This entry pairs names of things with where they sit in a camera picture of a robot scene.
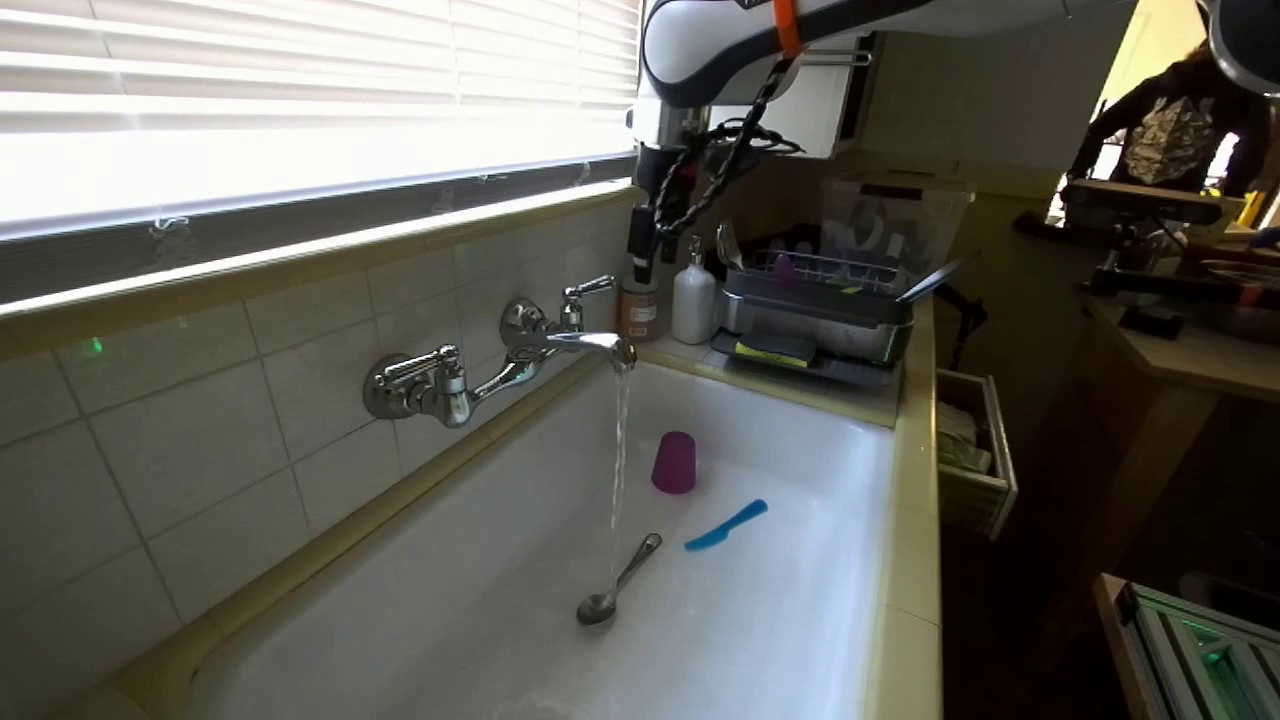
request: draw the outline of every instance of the sink basin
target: sink basin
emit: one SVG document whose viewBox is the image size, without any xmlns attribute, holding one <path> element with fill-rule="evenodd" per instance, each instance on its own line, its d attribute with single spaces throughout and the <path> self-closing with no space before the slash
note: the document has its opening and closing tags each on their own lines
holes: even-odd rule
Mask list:
<svg viewBox="0 0 1280 720">
<path fill-rule="evenodd" d="M 647 481 L 674 429 L 698 434 L 687 495 Z M 882 651 L 894 448 L 888 429 L 722 381 L 588 373 L 217 647 L 183 714 L 860 714 Z M 751 499 L 769 511 L 683 553 Z M 645 533 L 670 543 L 630 580 L 617 621 L 575 624 Z"/>
</svg>

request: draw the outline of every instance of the tile wall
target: tile wall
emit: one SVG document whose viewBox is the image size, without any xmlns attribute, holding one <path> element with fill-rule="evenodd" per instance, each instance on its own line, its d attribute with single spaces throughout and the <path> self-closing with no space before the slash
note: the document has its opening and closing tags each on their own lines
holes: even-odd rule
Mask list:
<svg viewBox="0 0 1280 720">
<path fill-rule="evenodd" d="M 451 340 L 484 381 L 509 296 L 558 308 L 621 258 L 626 206 L 598 205 L 0 358 L 0 720 L 104 681 L 465 434 L 364 417 L 377 356 Z"/>
</svg>

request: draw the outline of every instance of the faucet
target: faucet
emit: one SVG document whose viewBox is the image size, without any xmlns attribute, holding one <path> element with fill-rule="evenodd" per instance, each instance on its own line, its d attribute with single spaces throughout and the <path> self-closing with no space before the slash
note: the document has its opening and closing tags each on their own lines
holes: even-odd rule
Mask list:
<svg viewBox="0 0 1280 720">
<path fill-rule="evenodd" d="M 560 320 L 547 320 L 527 296 L 509 299 L 499 337 L 509 345 L 504 368 L 467 389 L 467 373 L 451 345 L 419 356 L 393 353 L 364 375 L 364 409 L 377 418 L 437 417 L 447 429 L 465 429 L 477 403 L 499 389 L 527 382 L 558 353 L 609 353 L 617 368 L 635 363 L 635 347 L 617 330 L 584 330 L 584 296 L 611 288 L 611 275 L 594 275 L 566 288 Z"/>
<path fill-rule="evenodd" d="M 465 429 L 477 413 L 477 395 L 467 389 L 460 353 L 451 345 L 439 345 L 437 353 L 393 353 L 377 358 L 364 375 L 364 409 L 377 418 L 406 418 L 423 413 L 447 429 Z"/>
<path fill-rule="evenodd" d="M 547 320 L 527 296 L 509 299 L 499 314 L 499 337 L 509 345 L 504 368 L 477 389 L 477 395 L 492 395 L 499 389 L 527 382 L 545 358 L 558 353 L 605 353 L 617 368 L 635 363 L 635 347 L 617 330 L 588 330 L 584 327 L 584 296 L 611 288 L 611 275 L 594 275 L 584 282 L 567 282 L 560 291 L 560 320 Z"/>
</svg>

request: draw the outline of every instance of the window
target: window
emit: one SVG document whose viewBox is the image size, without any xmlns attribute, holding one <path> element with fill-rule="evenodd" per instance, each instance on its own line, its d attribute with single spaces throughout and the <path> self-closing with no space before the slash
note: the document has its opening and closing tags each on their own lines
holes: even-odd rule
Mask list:
<svg viewBox="0 0 1280 720">
<path fill-rule="evenodd" d="M 639 0 L 0 0 L 0 252 L 621 173 L 635 32 Z"/>
</svg>

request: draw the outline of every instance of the purple cup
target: purple cup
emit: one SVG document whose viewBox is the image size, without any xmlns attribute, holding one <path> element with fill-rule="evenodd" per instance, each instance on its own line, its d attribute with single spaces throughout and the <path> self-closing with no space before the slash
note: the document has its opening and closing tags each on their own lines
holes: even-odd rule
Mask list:
<svg viewBox="0 0 1280 720">
<path fill-rule="evenodd" d="M 698 444 L 687 430 L 663 430 L 652 461 L 652 487 L 683 495 L 698 483 Z"/>
</svg>

